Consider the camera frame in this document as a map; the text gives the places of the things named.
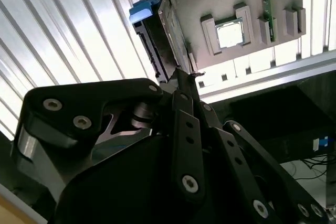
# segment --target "green circuit board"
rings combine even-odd
[[[262,7],[264,9],[264,19],[269,22],[269,33],[271,41],[275,41],[274,20],[272,16],[271,0],[262,0]]]

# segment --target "bolt head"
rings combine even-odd
[[[240,128],[237,124],[232,124],[232,127],[233,127],[236,131],[241,131],[241,128]]]
[[[298,208],[304,216],[309,217],[309,212],[303,205],[298,204]]]
[[[203,105],[203,107],[207,110],[207,111],[211,111],[211,107],[208,104]]]
[[[56,99],[46,99],[43,106],[50,111],[59,111],[62,109],[62,103]]]
[[[86,130],[91,127],[92,122],[86,116],[79,115],[73,119],[73,124],[79,129]]]
[[[158,90],[157,87],[155,87],[155,86],[153,86],[153,85],[150,85],[149,88],[150,88],[151,90],[153,90],[154,92],[157,92],[157,90]]]
[[[198,191],[198,183],[197,181],[190,175],[185,175],[182,178],[182,184],[187,192],[196,193]]]
[[[260,216],[262,216],[264,219],[266,219],[268,217],[268,210],[260,200],[255,199],[253,201],[253,207],[254,207],[255,211]]]

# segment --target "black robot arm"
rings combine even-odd
[[[177,69],[148,79],[31,90],[12,157],[48,187],[49,223],[329,223],[324,209],[237,122],[200,101]],[[151,135],[92,165],[95,144]]]

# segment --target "metal frame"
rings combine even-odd
[[[213,103],[333,70],[336,70],[336,50],[204,87],[199,92],[204,102]]]

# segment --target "hole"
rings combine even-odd
[[[193,124],[190,123],[190,122],[186,122],[186,125],[187,125],[189,128],[193,128],[193,127],[194,127]]]
[[[86,120],[84,120],[84,119],[79,119],[79,120],[78,120],[78,123],[79,123],[79,124],[86,125],[88,122],[87,122]]]
[[[260,212],[265,212],[264,208],[261,205],[258,205],[258,209]]]
[[[58,105],[57,105],[56,102],[49,102],[49,103],[48,103],[48,106],[49,106],[49,107],[52,107],[52,108],[57,108]]]
[[[190,179],[188,179],[186,182],[187,182],[187,185],[190,186],[190,188],[194,187],[194,183]]]
[[[238,157],[235,158],[235,161],[237,162],[238,165],[242,165],[243,164],[243,162]]]
[[[228,143],[231,147],[235,146],[230,140],[228,140],[227,143]]]
[[[191,137],[187,136],[185,139],[187,139],[187,142],[190,143],[190,144],[194,143],[194,140]]]

